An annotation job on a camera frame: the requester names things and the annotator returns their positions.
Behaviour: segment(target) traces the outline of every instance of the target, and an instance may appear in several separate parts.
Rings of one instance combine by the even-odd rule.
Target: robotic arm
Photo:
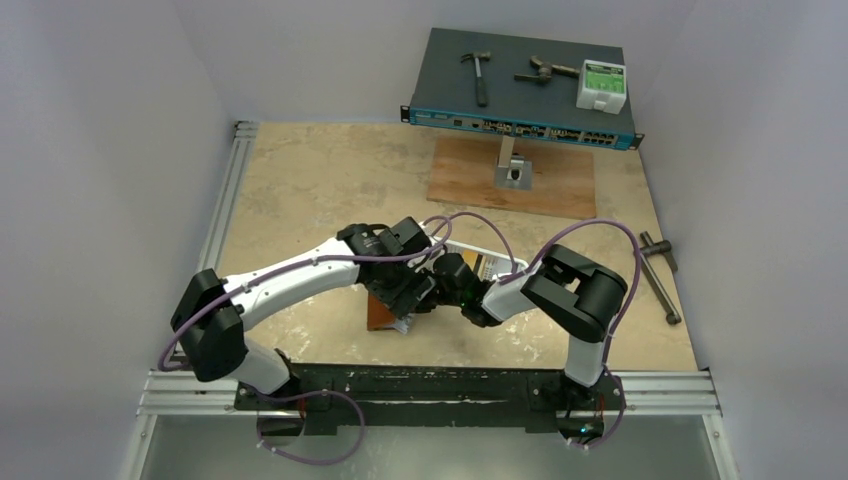
[[[189,282],[171,327],[177,331],[213,300],[243,287],[182,335],[189,364],[202,382],[229,377],[264,394],[296,392],[298,379],[288,358],[245,338],[244,332],[313,295],[362,284],[398,318],[449,305],[475,325],[492,327],[540,308],[571,336],[565,375],[585,387],[598,381],[607,327],[627,290],[619,275],[560,245],[533,271],[512,281],[481,280],[456,253],[441,253],[423,264],[392,261],[430,247],[427,233],[407,217],[391,228],[350,225],[313,250],[254,272],[219,279],[212,269],[204,270]],[[314,260],[319,256],[331,259]],[[375,261],[380,258],[387,261]],[[252,279],[310,259],[311,265],[251,286]],[[575,282],[576,288],[569,289]]]

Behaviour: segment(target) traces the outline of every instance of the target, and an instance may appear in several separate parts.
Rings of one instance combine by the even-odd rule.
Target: hammer head
[[[471,60],[472,58],[476,58],[476,59],[479,59],[479,60],[488,61],[490,58],[492,58],[492,52],[471,52],[471,53],[466,53],[465,55],[463,55],[462,57],[460,57],[459,61],[460,61],[460,62],[464,62],[464,61],[466,61],[466,60]]]

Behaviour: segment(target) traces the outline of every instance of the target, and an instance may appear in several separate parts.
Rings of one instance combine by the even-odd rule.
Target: white container
[[[577,108],[617,115],[627,100],[624,65],[584,60],[577,87]]]

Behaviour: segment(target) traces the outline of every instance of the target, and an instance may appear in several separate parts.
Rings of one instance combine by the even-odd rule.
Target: black metal top
[[[490,51],[481,62],[489,105],[478,107],[473,63],[460,63],[472,51]],[[618,115],[577,108],[578,80],[555,76],[547,85],[517,82],[516,73],[536,75],[530,57],[581,68],[583,60],[624,64],[619,47],[434,28],[410,106],[504,120],[572,125],[584,130],[635,132],[630,99]]]

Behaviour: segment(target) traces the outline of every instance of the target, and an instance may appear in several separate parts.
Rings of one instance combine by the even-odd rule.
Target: wooden board
[[[586,219],[597,215],[592,154],[520,140],[517,153],[533,162],[533,189],[497,188],[500,141],[441,137],[436,141],[427,200]]]

